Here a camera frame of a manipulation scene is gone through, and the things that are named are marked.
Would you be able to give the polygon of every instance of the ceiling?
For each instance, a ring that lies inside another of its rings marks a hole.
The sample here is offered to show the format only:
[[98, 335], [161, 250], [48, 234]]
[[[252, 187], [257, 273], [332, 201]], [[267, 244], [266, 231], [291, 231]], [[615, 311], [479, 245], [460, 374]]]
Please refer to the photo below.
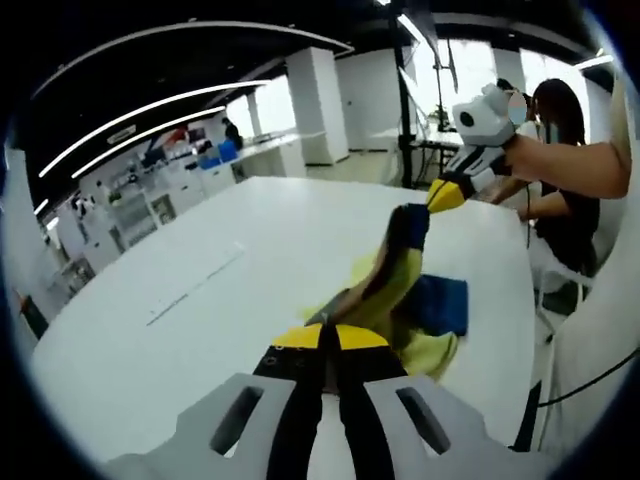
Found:
[[[39, 7], [37, 16], [28, 16], [29, 28], [18, 28], [21, 33], [14, 39], [18, 52], [14, 52], [14, 71], [19, 79], [14, 96], [14, 138], [27, 155], [35, 205], [45, 198], [53, 205], [77, 188], [71, 174], [110, 147], [107, 137], [131, 123], [106, 130], [68, 155], [44, 178], [38, 178], [44, 166], [82, 136], [136, 108], [179, 93], [241, 80], [260, 66], [308, 46], [342, 54], [347, 54], [349, 47], [358, 54], [391, 46], [386, 9], [374, 0], [280, 0], [277, 6], [273, 1], [241, 0], [231, 5], [211, 2], [211, 6], [156, 5], [146, 9], [117, 1], [105, 5], [63, 2], [62, 7], [55, 3], [55, 7]], [[568, 62], [593, 55], [595, 49], [575, 12], [569, 6], [557, 5], [561, 0], [415, 3], [430, 4], [436, 13], [440, 37], [485, 39], [501, 48], [529, 48]], [[549, 14], [551, 6], [553, 15]], [[460, 16], [467, 14], [474, 17]], [[508, 21], [487, 20], [496, 18]], [[207, 21], [259, 22], [311, 32], [332, 41], [237, 25], [203, 27], [201, 22]], [[544, 35], [539, 32], [522, 33], [518, 22], [543, 27], [567, 42], [558, 45], [553, 39], [542, 38]], [[183, 25], [159, 28], [176, 24]], [[157, 31], [133, 38], [132, 34], [149, 29]], [[39, 32], [38, 38], [46, 39], [38, 48], [27, 42], [28, 33], [33, 31]], [[404, 29], [402, 35], [403, 42], [409, 44], [410, 37]], [[122, 41], [126, 36], [132, 38]], [[107, 42], [114, 44], [82, 61], [76, 60]], [[257, 78], [273, 78], [283, 71], [280, 65], [260, 72]], [[605, 88], [610, 87], [611, 78], [606, 71], [594, 79]], [[217, 104], [223, 105], [244, 93], [247, 89], [223, 99], [216, 92], [180, 100], [136, 116], [136, 129], [142, 132], [216, 106], [213, 100], [218, 99]]]

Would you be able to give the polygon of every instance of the window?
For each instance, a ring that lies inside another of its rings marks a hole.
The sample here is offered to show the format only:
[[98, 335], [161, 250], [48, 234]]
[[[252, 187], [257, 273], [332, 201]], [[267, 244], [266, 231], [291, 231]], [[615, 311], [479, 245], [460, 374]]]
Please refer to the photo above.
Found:
[[[453, 88], [451, 72], [440, 71], [442, 86], [442, 103], [448, 113], [456, 103], [471, 100], [480, 95], [482, 87], [496, 81], [496, 67], [491, 47], [486, 42], [472, 40], [450, 40], [451, 54], [458, 77], [458, 93]], [[435, 110], [438, 105], [438, 79], [433, 68], [435, 59], [431, 48], [427, 44], [420, 44], [413, 56], [416, 69], [416, 82], [423, 92], [424, 100], [430, 108]], [[438, 40], [440, 61], [448, 66], [449, 50], [446, 40]]]
[[289, 81], [286, 75], [274, 79], [271, 83], [256, 90], [258, 119], [262, 133], [279, 132], [295, 128], [296, 117], [293, 113]]
[[589, 97], [587, 95], [587, 84], [580, 70], [553, 57], [529, 50], [520, 50], [520, 58], [522, 59], [524, 81], [529, 95], [533, 95], [536, 87], [549, 78], [559, 78], [571, 87], [582, 108], [584, 137], [586, 142], [589, 143], [591, 138]]
[[226, 116], [238, 127], [240, 135], [244, 138], [255, 135], [253, 123], [251, 123], [251, 114], [249, 113], [249, 102], [246, 96], [237, 98], [227, 105]]

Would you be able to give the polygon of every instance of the floor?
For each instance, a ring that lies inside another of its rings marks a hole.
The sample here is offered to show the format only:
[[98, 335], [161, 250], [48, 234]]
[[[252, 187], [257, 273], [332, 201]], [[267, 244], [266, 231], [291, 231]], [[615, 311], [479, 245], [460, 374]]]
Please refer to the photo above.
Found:
[[[307, 167], [309, 178], [339, 182], [388, 183], [390, 159], [386, 152], [352, 152], [351, 155], [334, 166]], [[554, 328], [558, 328], [564, 317], [547, 313]], [[540, 381], [548, 371], [551, 344], [546, 343], [549, 329], [541, 318], [536, 318], [535, 359], [531, 376], [531, 386]]]

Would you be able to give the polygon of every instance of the black shirt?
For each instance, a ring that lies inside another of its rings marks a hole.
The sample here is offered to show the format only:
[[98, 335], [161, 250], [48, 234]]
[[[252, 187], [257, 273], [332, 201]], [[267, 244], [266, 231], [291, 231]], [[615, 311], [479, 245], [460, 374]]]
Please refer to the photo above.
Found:
[[240, 135], [238, 127], [236, 127], [233, 123], [229, 122], [229, 125], [227, 125], [227, 128], [224, 131], [224, 135], [233, 142], [236, 150], [242, 149], [242, 146], [244, 145], [244, 139]]
[[600, 201], [542, 182], [543, 196], [556, 191], [564, 197], [571, 214], [539, 219], [536, 232], [546, 240], [558, 260], [571, 270], [579, 272], [588, 258], [591, 238], [598, 228]]

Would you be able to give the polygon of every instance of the light fixture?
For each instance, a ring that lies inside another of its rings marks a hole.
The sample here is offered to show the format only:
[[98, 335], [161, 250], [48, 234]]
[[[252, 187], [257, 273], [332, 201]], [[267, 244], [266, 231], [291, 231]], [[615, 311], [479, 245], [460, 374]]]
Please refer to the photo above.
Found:
[[164, 130], [165, 128], [171, 127], [172, 125], [185, 123], [185, 122], [187, 122], [189, 120], [193, 120], [193, 119], [199, 118], [199, 117], [205, 117], [207, 115], [211, 115], [212, 113], [220, 112], [220, 111], [222, 111], [224, 109], [225, 109], [224, 107], [216, 107], [216, 108], [210, 108], [208, 110], [202, 110], [201, 112], [192, 113], [191, 115], [186, 115], [184, 117], [176, 118], [175, 120], [171, 120], [170, 122], [163, 123], [162, 125], [158, 125], [157, 127], [153, 127], [151, 130], [147, 130], [146, 132], [142, 132], [142, 133], [140, 133], [140, 134], [138, 134], [138, 135], [136, 135], [134, 137], [128, 138], [124, 142], [119, 143], [115, 147], [110, 148], [106, 152], [98, 155], [96, 158], [94, 158], [89, 163], [87, 163], [84, 167], [80, 168], [79, 170], [76, 170], [73, 173], [73, 175], [71, 175], [71, 178], [77, 178], [78, 176], [82, 175], [84, 172], [89, 170], [91, 167], [93, 167], [95, 164], [97, 164], [97, 163], [101, 162], [102, 160], [104, 160], [105, 158], [107, 158], [109, 155], [117, 152], [118, 150], [121, 150], [122, 148], [126, 147], [127, 145], [131, 145], [132, 143], [137, 142], [138, 140], [140, 140], [140, 139], [142, 139], [144, 137], [148, 137], [149, 135], [153, 135], [154, 133], [159, 132], [160, 130]]
[[407, 17], [404, 13], [398, 17], [398, 21], [404, 25], [404, 28], [409, 30], [409, 33], [416, 39], [418, 43], [427, 43], [427, 39], [424, 38], [424, 35], [420, 33], [418, 27], [416, 27], [409, 17]]
[[49, 223], [47, 223], [46, 227], [47, 227], [47, 232], [53, 230], [54, 228], [56, 228], [56, 225], [58, 224], [58, 222], [60, 221], [60, 219], [58, 217], [54, 217], [53, 220], [51, 220]]
[[97, 129], [95, 129], [94, 131], [86, 134], [84, 137], [82, 137], [77, 142], [74, 142], [73, 144], [71, 144], [62, 153], [60, 153], [56, 158], [54, 158], [46, 167], [44, 167], [40, 171], [40, 173], [38, 174], [38, 177], [40, 177], [40, 178], [44, 177], [47, 173], [49, 173], [49, 171], [51, 171], [51, 169], [53, 167], [55, 167], [67, 155], [69, 155], [71, 152], [73, 152], [76, 148], [78, 148], [83, 143], [91, 140], [96, 135], [101, 134], [105, 130], [108, 130], [109, 128], [113, 127], [114, 125], [117, 125], [118, 123], [122, 123], [125, 120], [129, 120], [130, 118], [135, 117], [136, 115], [140, 115], [143, 112], [147, 112], [147, 111], [149, 111], [151, 109], [160, 107], [162, 105], [166, 105], [167, 103], [171, 103], [171, 102], [176, 102], [178, 100], [182, 100], [183, 98], [195, 97], [196, 95], [203, 95], [205, 93], [217, 92], [219, 90], [227, 90], [227, 89], [233, 89], [233, 88], [255, 87], [255, 86], [259, 86], [259, 85], [266, 85], [269, 82], [270, 82], [270, 80], [249, 80], [249, 81], [246, 81], [246, 82], [225, 83], [225, 84], [222, 84], [222, 85], [215, 85], [213, 87], [206, 87], [206, 88], [201, 88], [199, 90], [192, 90], [190, 92], [180, 93], [178, 95], [174, 95], [173, 97], [167, 97], [167, 98], [164, 98], [162, 100], [158, 100], [157, 102], [150, 103], [149, 105], [145, 105], [144, 107], [137, 108], [137, 109], [125, 114], [125, 115], [122, 115], [121, 117], [118, 117], [118, 118], [116, 118], [114, 120], [111, 120], [110, 122], [105, 123], [101, 127], [99, 127]]
[[38, 214], [42, 211], [42, 209], [43, 209], [44, 207], [46, 207], [46, 206], [47, 206], [47, 204], [48, 204], [48, 203], [49, 203], [49, 199], [48, 199], [48, 198], [45, 198], [45, 199], [42, 201], [42, 203], [36, 207], [36, 209], [33, 211], [33, 213], [34, 213], [35, 215], [38, 215]]
[[609, 63], [613, 61], [613, 56], [611, 55], [601, 55], [599, 57], [594, 57], [589, 60], [585, 60], [584, 62], [580, 62], [574, 67], [578, 70], [584, 70], [585, 68], [595, 67], [596, 65], [602, 65], [603, 63]]

